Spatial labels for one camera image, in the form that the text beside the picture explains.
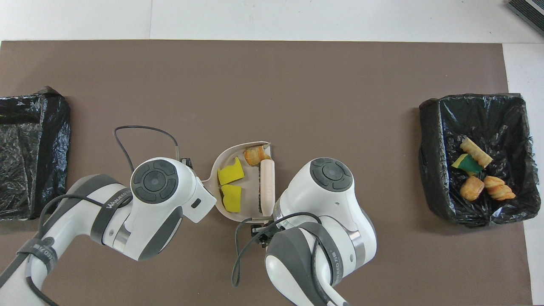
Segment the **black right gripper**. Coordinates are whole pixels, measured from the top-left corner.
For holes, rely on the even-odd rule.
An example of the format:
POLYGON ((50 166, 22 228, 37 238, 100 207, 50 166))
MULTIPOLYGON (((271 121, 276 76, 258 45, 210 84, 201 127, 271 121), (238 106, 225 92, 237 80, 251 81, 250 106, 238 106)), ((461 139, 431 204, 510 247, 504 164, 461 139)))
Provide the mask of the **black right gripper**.
POLYGON ((266 248, 270 244, 273 236, 283 230, 283 226, 280 226, 278 228, 275 225, 274 227, 265 230, 265 226, 262 224, 252 224, 251 236, 256 236, 261 231, 262 234, 260 235, 260 245, 262 248, 266 248))

